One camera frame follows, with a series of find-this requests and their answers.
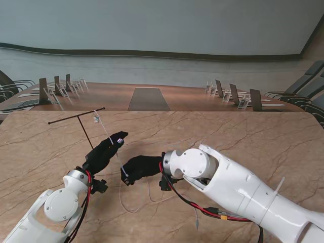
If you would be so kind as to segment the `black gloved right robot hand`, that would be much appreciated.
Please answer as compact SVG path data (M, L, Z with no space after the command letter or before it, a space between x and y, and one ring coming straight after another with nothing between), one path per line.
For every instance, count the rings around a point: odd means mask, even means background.
M133 185L142 177L150 177L160 172L159 164L162 156L139 155L131 158L120 170L121 180L126 185Z

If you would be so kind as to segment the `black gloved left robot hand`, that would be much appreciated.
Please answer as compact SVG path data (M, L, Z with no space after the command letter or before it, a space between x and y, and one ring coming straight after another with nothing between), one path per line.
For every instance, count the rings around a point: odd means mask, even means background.
M120 131L101 141L98 146L88 153L86 162L82 165L82 169L90 172L91 175L105 169L110 159L115 156L118 149L124 144L124 138L128 134L128 132Z

